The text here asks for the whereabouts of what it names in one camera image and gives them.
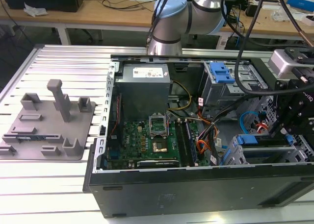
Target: ram slot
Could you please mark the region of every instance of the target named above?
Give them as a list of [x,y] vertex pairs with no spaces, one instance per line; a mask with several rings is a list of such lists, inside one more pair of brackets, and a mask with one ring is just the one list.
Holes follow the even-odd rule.
[[183,125],[182,123],[176,122],[175,129],[176,129],[181,165],[182,167],[187,167],[187,166],[192,167],[194,166],[194,162],[193,162],[193,158],[191,154],[190,143],[189,143],[188,134],[187,134],[185,125]]
[[193,159],[193,162],[196,163],[198,161],[198,159],[197,159],[195,143],[194,143],[192,135],[191,135],[190,125],[188,124],[188,122],[185,122],[184,124],[185,124],[186,133],[188,135],[189,148],[191,150],[192,159]]

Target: motherboard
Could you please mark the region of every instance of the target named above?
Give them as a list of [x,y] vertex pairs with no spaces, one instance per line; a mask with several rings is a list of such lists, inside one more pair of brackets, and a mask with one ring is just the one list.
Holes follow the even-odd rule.
[[[166,136],[152,136],[152,131],[167,132]],[[109,151],[109,169],[135,169],[195,166],[200,160],[196,151],[199,135],[195,121],[178,122],[168,120],[150,124],[149,121],[124,122],[122,146]]]

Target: label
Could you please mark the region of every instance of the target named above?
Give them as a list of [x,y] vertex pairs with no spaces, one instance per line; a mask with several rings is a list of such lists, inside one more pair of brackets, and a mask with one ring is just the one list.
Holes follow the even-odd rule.
[[17,139],[21,139],[21,140],[30,140],[30,137],[16,137]]
[[204,101],[203,98],[198,98],[198,105],[203,106],[203,101]]
[[213,155],[210,156],[210,160],[214,163],[214,165],[217,165],[217,159]]
[[221,148],[221,139],[217,138],[217,143],[215,144],[217,147]]
[[187,122],[185,124],[186,130],[187,130],[187,134],[188,134],[188,139],[191,140],[191,135],[190,135],[190,130],[188,128]]
[[162,68],[133,68],[133,78],[163,78]]

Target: open computer tower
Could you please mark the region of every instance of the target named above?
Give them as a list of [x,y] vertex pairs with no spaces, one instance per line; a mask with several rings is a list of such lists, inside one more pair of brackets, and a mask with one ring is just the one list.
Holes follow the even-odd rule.
[[[104,217],[282,207],[313,189],[311,134],[266,130],[286,98],[244,100],[215,122],[211,149],[198,144],[206,121],[244,96],[234,58],[111,58],[84,181]],[[248,89],[277,84],[261,59],[243,59],[239,72]]]

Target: tissue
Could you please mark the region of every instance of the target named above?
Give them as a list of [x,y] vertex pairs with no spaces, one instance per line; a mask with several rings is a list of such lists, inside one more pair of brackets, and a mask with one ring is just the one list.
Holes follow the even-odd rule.
[[48,15],[45,8],[31,7],[31,6],[28,6],[26,3],[24,3],[24,5],[25,5],[24,11],[27,14],[31,15],[32,17]]

